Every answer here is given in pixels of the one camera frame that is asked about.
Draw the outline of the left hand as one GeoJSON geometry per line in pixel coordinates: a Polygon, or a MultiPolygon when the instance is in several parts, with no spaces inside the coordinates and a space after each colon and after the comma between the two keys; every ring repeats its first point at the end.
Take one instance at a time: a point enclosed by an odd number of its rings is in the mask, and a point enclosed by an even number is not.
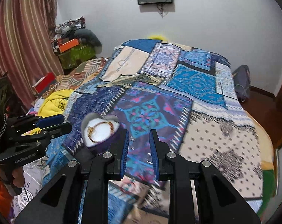
{"type": "Polygon", "coordinates": [[[24,169],[23,167],[17,168],[12,171],[13,184],[17,188],[22,188],[24,186],[24,169]]]}

